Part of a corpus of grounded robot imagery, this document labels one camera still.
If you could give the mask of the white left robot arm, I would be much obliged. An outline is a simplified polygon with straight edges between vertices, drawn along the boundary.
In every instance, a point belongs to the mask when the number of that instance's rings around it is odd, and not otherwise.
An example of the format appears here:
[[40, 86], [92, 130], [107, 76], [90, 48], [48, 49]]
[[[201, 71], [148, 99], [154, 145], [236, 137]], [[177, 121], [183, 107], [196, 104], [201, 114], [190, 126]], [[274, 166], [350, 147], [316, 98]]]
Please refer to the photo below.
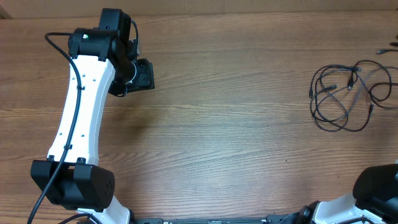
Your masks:
[[98, 165], [98, 138], [108, 95], [155, 87], [153, 66], [130, 36], [136, 30], [122, 10], [104, 8], [97, 27], [67, 34], [70, 78], [60, 126], [47, 157], [30, 168], [41, 199], [93, 223], [134, 222], [114, 194], [114, 174]]

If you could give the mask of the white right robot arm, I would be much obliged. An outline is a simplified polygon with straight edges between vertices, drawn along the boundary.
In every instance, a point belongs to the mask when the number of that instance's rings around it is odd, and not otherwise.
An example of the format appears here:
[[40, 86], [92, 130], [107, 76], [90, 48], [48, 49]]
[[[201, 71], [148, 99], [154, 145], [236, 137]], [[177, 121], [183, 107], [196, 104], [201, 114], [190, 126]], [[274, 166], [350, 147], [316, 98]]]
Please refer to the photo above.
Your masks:
[[295, 223], [397, 223], [397, 164], [368, 167], [353, 191], [299, 211]]

